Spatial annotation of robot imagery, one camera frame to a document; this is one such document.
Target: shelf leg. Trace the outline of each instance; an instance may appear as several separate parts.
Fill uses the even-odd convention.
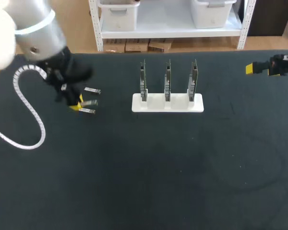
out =
[[[102,34],[101,34],[102,18],[99,21],[97,0],[89,0],[88,3],[90,5],[97,49],[98,51],[104,51],[104,44],[102,41]]]
[[[242,30],[240,34],[240,39],[237,49],[244,49],[246,38],[248,36],[251,20],[253,17],[253,12],[256,4],[256,0],[245,0],[246,10],[244,11],[244,19],[242,23]]]

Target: white stand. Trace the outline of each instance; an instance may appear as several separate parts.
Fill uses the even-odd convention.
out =
[[[147,101],[142,102],[141,94],[132,98],[132,111],[135,113],[202,113],[203,97],[196,93],[194,102],[189,102],[188,93],[171,93],[171,101],[165,101],[164,93],[147,93]]]

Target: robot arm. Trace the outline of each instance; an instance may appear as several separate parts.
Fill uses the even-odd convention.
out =
[[[47,0],[0,0],[0,69],[11,63],[15,41],[47,73],[45,81],[55,88],[57,99],[79,108],[81,93],[74,84],[91,77],[92,68],[69,51]]]
[[[286,75],[288,73],[288,56],[279,54],[274,55],[266,62],[253,62],[246,67],[246,74],[262,73],[266,69],[269,76]]]

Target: black mat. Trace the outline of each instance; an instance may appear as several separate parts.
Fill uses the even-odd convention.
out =
[[[25,74],[47,138],[33,151],[0,139],[0,230],[288,230],[288,77],[245,76],[276,53],[80,55],[102,90],[96,116]],[[172,92],[184,92],[195,58],[204,113],[131,112],[140,61],[150,92],[169,59]],[[12,87],[24,63],[0,74],[0,131],[29,145],[40,131]]]

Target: dark cabinet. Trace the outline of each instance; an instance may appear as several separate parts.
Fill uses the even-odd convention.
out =
[[[257,0],[249,36],[282,36],[288,22],[288,0]]]

